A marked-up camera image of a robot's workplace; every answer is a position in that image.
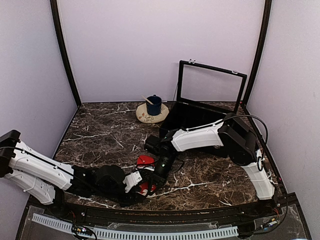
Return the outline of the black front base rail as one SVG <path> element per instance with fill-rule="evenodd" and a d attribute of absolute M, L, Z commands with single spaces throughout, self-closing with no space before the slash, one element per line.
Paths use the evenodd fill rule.
<path fill-rule="evenodd" d="M 45 207 L 44 212 L 59 219 L 75 220 L 79 224 L 106 224 L 116 221 L 133 224 L 187 224 L 217 221 L 231 224 L 251 224 L 259 218 L 275 216 L 282 220 L 299 204 L 295 193 L 279 187 L 270 200 L 259 200 L 249 184 L 223 182 L 190 182 L 166 185 L 139 202 L 121 206 L 101 196 L 78 196 L 65 193 L 60 205 Z"/>

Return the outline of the black frame post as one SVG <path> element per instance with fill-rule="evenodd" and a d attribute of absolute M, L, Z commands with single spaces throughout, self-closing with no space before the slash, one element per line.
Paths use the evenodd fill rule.
<path fill-rule="evenodd" d="M 259 32 L 259 37 L 258 37 L 258 42 L 257 42 L 257 47 L 254 55 L 254 60 L 252 63 L 252 68 L 250 71 L 250 76 L 249 80 L 247 83 L 247 87 L 245 90 L 245 94 L 242 100 L 242 104 L 244 106 L 248 105 L 254 83 L 258 74 L 258 69 L 260 66 L 264 46 L 265 46 L 265 40 L 267 36 L 267 31 L 268 31 L 268 26 L 269 26 L 269 21 L 270 21 L 270 15 L 271 15 L 271 9 L 272 9 L 272 0 L 265 0 L 264 1 L 264 9 L 263 9 L 263 15 L 262 15 L 262 21 L 261 21 L 261 27 L 260 27 L 260 32 Z"/>
<path fill-rule="evenodd" d="M 73 76 L 71 64 L 69 61 L 69 56 L 67 53 L 67 48 L 66 48 L 66 44 L 65 44 L 65 39 L 64 39 L 64 35 L 63 35 L 63 29 L 62 29 L 62 25 L 61 25 L 60 14 L 59 14 L 58 1 L 57 0 L 50 0 L 49 2 L 50 2 L 51 15 L 52 15 L 52 20 L 53 20 L 55 35 L 56 35 L 63 67 L 64 67 L 64 70 L 66 73 L 66 77 L 68 80 L 68 84 L 69 84 L 73 99 L 75 101 L 77 108 L 79 108 L 82 105 L 82 101 L 81 101 L 79 91 L 76 86 L 76 81 Z"/>

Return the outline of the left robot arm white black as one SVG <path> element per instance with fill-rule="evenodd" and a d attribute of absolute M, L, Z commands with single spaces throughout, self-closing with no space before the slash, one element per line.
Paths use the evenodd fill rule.
<path fill-rule="evenodd" d="M 0 137 L 0 176 L 13 181 L 60 218 L 67 218 L 70 206 L 64 202 L 68 192 L 84 198 L 99 196 L 128 207 L 142 202 L 142 176 L 130 174 L 117 165 L 81 167 L 58 162 L 31 149 L 11 130 Z"/>

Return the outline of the blue ceramic cup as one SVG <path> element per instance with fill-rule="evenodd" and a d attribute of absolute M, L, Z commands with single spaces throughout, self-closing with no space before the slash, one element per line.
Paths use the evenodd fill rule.
<path fill-rule="evenodd" d="M 151 116 L 157 116 L 161 113 L 162 99 L 157 95 L 147 97 L 153 105 L 146 102 L 147 113 Z"/>

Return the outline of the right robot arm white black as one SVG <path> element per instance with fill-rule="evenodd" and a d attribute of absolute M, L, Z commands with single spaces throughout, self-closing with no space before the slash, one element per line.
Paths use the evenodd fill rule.
<path fill-rule="evenodd" d="M 191 127 L 170 130 L 163 138 L 149 136 L 145 150 L 158 157 L 152 180 L 161 187 L 167 180 L 172 165 L 180 152 L 206 147 L 219 147 L 223 157 L 242 167 L 253 184 L 260 202 L 255 213 L 266 217 L 275 208 L 272 200 L 275 184 L 264 164 L 264 152 L 260 150 L 256 134 L 242 120 L 242 115 L 228 113 L 223 119 Z"/>

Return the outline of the black compartment box glass lid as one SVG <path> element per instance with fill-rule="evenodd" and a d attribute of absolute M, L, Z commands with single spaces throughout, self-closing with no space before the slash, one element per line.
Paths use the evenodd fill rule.
<path fill-rule="evenodd" d="M 183 75 L 186 66 L 241 78 L 234 108 L 230 110 L 182 97 Z M 196 149 L 226 158 L 229 149 L 219 138 L 218 129 L 221 124 L 216 122 L 223 120 L 226 115 L 232 116 L 237 113 L 246 80 L 247 76 L 243 73 L 181 60 L 178 69 L 176 102 L 159 129 L 160 140 L 155 147 L 158 150 L 158 156 L 168 159 L 175 158 L 179 152 Z"/>

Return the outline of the red Santa Christmas sock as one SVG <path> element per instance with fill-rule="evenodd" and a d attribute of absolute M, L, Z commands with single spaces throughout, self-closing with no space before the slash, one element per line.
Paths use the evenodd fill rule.
<path fill-rule="evenodd" d="M 136 168 L 140 171 L 142 181 L 139 184 L 140 194 L 143 196 L 151 196 L 156 190 L 152 176 L 155 170 L 155 160 L 147 155 L 140 155 L 137 159 Z"/>

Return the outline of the wooden stick in cup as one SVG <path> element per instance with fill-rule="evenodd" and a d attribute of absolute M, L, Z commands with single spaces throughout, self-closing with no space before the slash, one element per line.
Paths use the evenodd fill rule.
<path fill-rule="evenodd" d="M 141 97 L 142 97 L 145 101 L 147 101 L 150 105 L 153 105 L 153 103 L 152 103 L 147 97 L 145 97 L 145 96 L 143 96 L 143 95 L 141 95 Z"/>

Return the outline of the right black frame post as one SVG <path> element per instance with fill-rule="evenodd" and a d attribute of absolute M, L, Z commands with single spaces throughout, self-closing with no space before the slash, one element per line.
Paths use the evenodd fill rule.
<path fill-rule="evenodd" d="M 270 21 L 270 15 L 271 15 L 271 9 L 272 9 L 272 0 L 265 0 L 264 1 L 264 9 L 263 9 L 263 15 L 262 15 L 262 21 L 261 21 L 261 27 L 260 27 L 260 32 L 259 32 L 259 37 L 258 37 L 258 42 L 257 42 L 257 47 L 254 55 L 254 60 L 252 63 L 252 68 L 250 71 L 250 76 L 249 80 L 247 83 L 247 87 L 245 90 L 245 94 L 242 100 L 242 104 L 244 106 L 248 105 L 254 83 L 258 74 L 258 69 L 260 66 L 264 46 L 265 46 L 265 40 L 267 36 L 267 31 L 268 31 L 268 26 L 269 26 L 269 21 Z"/>

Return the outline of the left black frame post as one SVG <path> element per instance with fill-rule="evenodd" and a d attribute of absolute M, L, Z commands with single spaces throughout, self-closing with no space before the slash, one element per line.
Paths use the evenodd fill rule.
<path fill-rule="evenodd" d="M 55 35 L 56 35 L 63 67 L 64 67 L 64 70 L 66 73 L 66 77 L 68 80 L 68 84 L 69 84 L 73 99 L 75 101 L 77 108 L 79 108 L 82 105 L 82 101 L 81 101 L 79 91 L 76 86 L 76 81 L 73 76 L 71 64 L 69 61 L 69 56 L 67 53 L 67 48 L 66 48 L 66 44 L 65 44 L 65 39 L 64 39 L 64 35 L 63 35 L 63 29 L 62 29 L 62 25 L 61 25 L 60 14 L 59 14 L 58 1 L 57 0 L 50 0 L 49 2 L 50 2 L 51 15 L 52 15 L 52 20 L 53 20 Z"/>

